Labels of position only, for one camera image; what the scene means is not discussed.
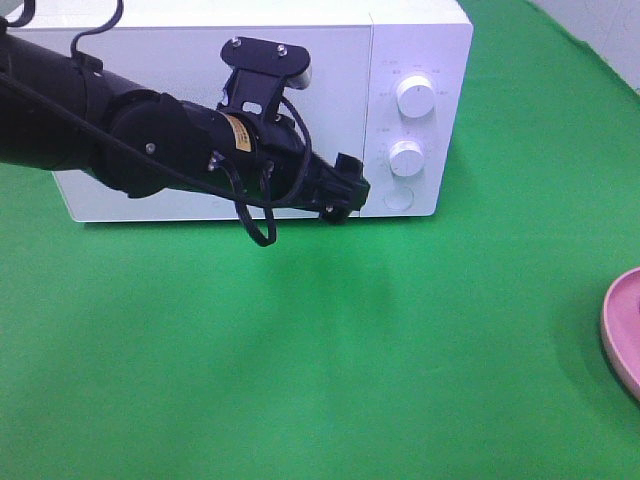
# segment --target wire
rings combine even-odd
[[[216,162],[216,166],[220,168],[229,178],[229,182],[231,183],[231,188],[234,192],[243,191],[244,186],[242,184],[242,179],[238,174],[238,170],[235,168],[232,162],[228,161],[226,158],[221,158]],[[260,191],[264,196],[265,200],[271,199],[271,188],[269,186],[269,172],[272,170],[273,164],[267,164],[262,169],[260,174]],[[264,208],[264,218],[267,223],[267,236],[265,236],[262,231],[258,228],[255,220],[251,217],[249,213],[249,209],[247,208],[246,203],[242,202],[234,202],[236,213],[238,214],[238,220],[245,228],[249,236],[253,239],[261,247],[267,247],[277,240],[278,234],[276,230],[276,222],[273,216],[273,209]]]
[[[118,5],[116,6],[116,10],[115,12],[113,12],[113,15],[111,16],[111,18],[107,23],[105,23],[100,27],[96,27],[90,30],[86,30],[84,32],[80,32],[75,37],[73,37],[73,40],[71,41],[71,58],[79,57],[80,52],[78,52],[78,40],[80,40],[82,37],[86,35],[97,35],[99,33],[104,33],[108,30],[111,30],[113,27],[115,27],[118,24],[118,22],[122,18],[123,12],[124,12],[124,0],[118,0]]]
[[[302,182],[304,182],[304,177],[307,174],[307,170],[309,169],[309,165],[311,164],[311,152],[313,151],[313,146],[311,144],[311,134],[309,133],[309,129],[307,125],[302,120],[302,116],[296,110],[296,107],[289,101],[289,99],[285,96],[282,96],[282,104],[287,107],[287,110],[291,112],[291,116],[298,123],[300,127],[300,131],[302,132],[302,136],[304,138],[304,156],[302,158],[302,166],[298,171],[298,177],[296,178],[291,190],[280,200],[274,202],[274,207],[279,206],[279,204],[283,204],[283,206],[287,206],[286,204],[290,204],[293,198],[300,193],[300,189],[302,187]]]
[[[7,26],[12,28],[24,27],[29,22],[31,22],[31,20],[33,20],[33,16],[35,14],[36,14],[36,0],[24,0],[24,7],[22,8],[22,13],[13,22],[7,22]]]

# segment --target pink bowl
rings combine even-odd
[[[640,267],[609,287],[602,308],[602,340],[613,368],[640,400]]]

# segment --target white knob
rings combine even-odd
[[[408,187],[396,187],[384,196],[384,203],[390,210],[402,212],[413,205],[413,190]]]
[[[410,177],[424,168],[424,153],[416,142],[398,142],[389,152],[389,163],[394,175]]]
[[[405,78],[396,89],[398,109],[409,118],[420,118],[428,114],[435,105],[433,84],[424,75]]]

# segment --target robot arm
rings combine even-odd
[[[77,50],[83,34],[108,30],[122,15],[78,35],[65,57],[11,35],[33,16],[0,17],[0,161],[45,170],[81,169],[131,198],[164,189],[193,190],[235,203],[260,245],[276,240],[273,209],[319,212],[343,222],[365,203],[362,162],[338,154],[331,166],[312,150],[311,136],[284,89],[309,84],[307,50],[253,38],[222,48],[232,74],[226,101],[210,109],[180,101],[103,69]],[[291,117],[279,113],[279,107]],[[296,132],[296,124],[303,139]],[[268,234],[247,205],[264,209]]]

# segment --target green table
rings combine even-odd
[[[640,102],[522,1],[476,25],[437,214],[87,225],[0,167],[0,478],[640,478],[603,356]]]

